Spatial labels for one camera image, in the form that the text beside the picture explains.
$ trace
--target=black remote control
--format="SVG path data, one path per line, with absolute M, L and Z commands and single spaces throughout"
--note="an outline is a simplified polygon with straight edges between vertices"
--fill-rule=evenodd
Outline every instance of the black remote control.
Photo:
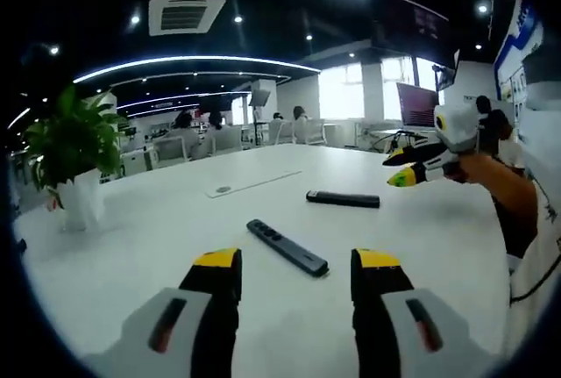
M 329 271 L 327 261 L 302 248 L 289 238 L 281 235 L 262 221 L 255 219 L 247 224 L 247 229 L 277 253 L 304 270 L 309 275 L 320 277 Z
M 360 194 L 335 194 L 325 191 L 308 191 L 306 199 L 312 203 L 347 205 L 349 207 L 367 207 L 378 209 L 380 207 L 379 196 L 363 196 Z

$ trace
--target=gray remote control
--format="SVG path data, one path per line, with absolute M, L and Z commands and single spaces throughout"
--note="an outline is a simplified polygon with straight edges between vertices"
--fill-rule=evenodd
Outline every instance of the gray remote control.
M 262 221 L 252 220 L 247 224 L 247 229 L 309 275 L 320 277 L 329 271 L 326 260 L 302 248 Z

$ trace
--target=led light strip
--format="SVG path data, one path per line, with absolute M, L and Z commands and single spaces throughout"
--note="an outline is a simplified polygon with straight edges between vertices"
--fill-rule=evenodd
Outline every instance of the led light strip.
M 193 108 L 195 106 L 199 106 L 199 103 L 194 103 L 194 104 L 183 104 L 182 106 L 170 106 L 168 108 L 162 108 L 162 109 L 154 109 L 153 111 L 146 111 L 146 112 L 139 112 L 139 113 L 133 113 L 131 115 L 127 115 L 128 118 L 132 118 L 132 117 L 137 117 L 138 115 L 145 115 L 146 113 L 154 113 L 154 112 L 161 112 L 161 111 L 169 111 L 170 109 L 180 109 L 180 108 Z
M 248 91 L 221 91 L 218 93 L 194 93 L 192 95 L 179 95 L 170 97 L 161 97 L 159 99 L 144 100 L 142 102 L 135 102 L 124 104 L 123 106 L 118 106 L 117 109 L 130 108 L 131 106 L 136 106 L 138 104 L 161 102 L 162 100 L 172 100 L 172 99 L 182 99 L 183 97 L 206 97 L 206 96 L 220 96 L 220 95 L 247 95 Z
M 281 67 L 289 67 L 289 68 L 298 68 L 304 69 L 306 71 L 312 71 L 314 73 L 320 73 L 321 69 L 315 69 L 311 67 L 304 67 L 303 65 L 291 64 L 289 62 L 281 62 L 281 61 L 271 61 L 271 60 L 261 60 L 260 58 L 247 58 L 244 56 L 167 56 L 164 58 L 152 58 L 150 60 L 141 60 L 141 61 L 133 61 L 127 62 L 126 64 L 116 65 L 114 67 L 100 69 L 99 71 L 94 71 L 93 73 L 83 75 L 82 77 L 78 77 L 74 79 L 74 84 L 78 82 L 83 82 L 93 77 L 97 77 L 99 75 L 107 74 L 113 71 L 117 71 L 119 69 L 130 68 L 130 67 L 137 67 L 139 65 L 147 65 L 147 64 L 157 64 L 159 62 L 173 62 L 173 61 L 242 61 L 242 62 L 259 62 L 262 64 L 271 64 L 271 65 L 278 65 Z
M 174 76 L 181 76 L 181 75 L 193 75 L 197 73 L 198 75 L 235 75 L 239 76 L 239 71 L 191 71 L 189 73 L 172 73 L 172 74 L 160 74 L 160 75 L 145 75 L 143 77 L 133 78 L 132 80 L 125 80 L 124 82 L 116 82 L 111 84 L 111 87 L 122 86 L 123 84 L 128 84 L 129 82 L 141 82 L 145 78 L 150 80 L 151 78 L 165 78 L 165 77 L 174 77 Z M 249 71 L 244 71 L 242 75 L 258 75 L 261 77 L 274 77 L 283 80 L 287 80 L 291 78 L 288 75 L 277 75 L 277 74 L 265 74 L 265 73 L 253 73 Z
M 31 108 L 27 108 L 26 110 L 24 110 L 23 112 L 21 112 L 19 115 L 17 115 L 16 118 L 15 118 L 13 121 L 11 121 L 10 124 L 8 125 L 8 129 L 10 129 L 15 123 L 17 123 L 17 121 L 18 121 L 19 119 L 21 119 L 21 117 L 24 117 L 25 114 L 26 114 L 27 112 L 29 112 L 30 110 L 31 110 Z

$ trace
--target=white chair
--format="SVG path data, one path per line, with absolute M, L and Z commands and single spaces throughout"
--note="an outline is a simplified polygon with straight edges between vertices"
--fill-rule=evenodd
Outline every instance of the white chair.
M 269 145 L 294 143 L 295 136 L 292 123 L 288 121 L 273 121 L 269 123 Z
M 308 122 L 306 122 L 306 144 L 310 146 L 325 145 L 323 124 L 325 124 L 324 119 L 308 119 Z
M 166 168 L 188 161 L 181 136 L 156 139 L 153 145 L 154 151 L 158 155 L 158 168 Z
M 216 131 L 212 137 L 213 156 L 241 152 L 243 149 L 241 125 Z

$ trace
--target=ceiling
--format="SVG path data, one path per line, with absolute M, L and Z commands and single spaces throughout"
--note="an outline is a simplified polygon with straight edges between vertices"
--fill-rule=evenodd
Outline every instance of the ceiling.
M 450 20 L 454 43 L 461 48 L 461 59 L 493 62 L 506 34 L 515 0 L 494 1 L 490 40 L 489 15 L 481 17 L 476 11 L 479 2 L 490 5 L 490 0 L 413 1 Z M 301 63 L 321 69 L 376 59 L 387 53 L 383 49 L 367 48 L 358 50 L 354 59 L 348 51 L 325 59 L 309 58 L 335 46 L 370 39 L 380 0 L 226 0 L 208 33 L 164 36 L 149 35 L 148 2 L 32 0 L 31 4 L 30 1 L 22 4 L 13 1 L 12 13 L 18 21 L 11 43 L 15 47 L 16 75 L 10 88 L 8 122 L 27 107 L 36 116 L 46 116 L 53 97 L 64 85 L 81 75 L 131 61 L 229 55 Z M 140 18 L 136 25 L 131 24 L 133 15 Z M 237 15 L 243 17 L 242 23 L 234 22 Z M 306 40 L 309 34 L 312 40 Z M 483 48 L 478 51 L 475 44 Z M 60 51 L 52 56 L 49 48 L 54 45 Z M 89 78 L 80 82 L 78 89 L 82 96 L 92 96 L 98 89 L 106 90 L 113 85 L 121 106 L 167 96 L 242 89 L 259 78 L 285 82 L 313 74 L 306 69 L 257 61 L 167 61 Z M 147 111 L 151 105 L 134 109 Z M 30 112 L 13 131 L 21 131 L 33 118 Z

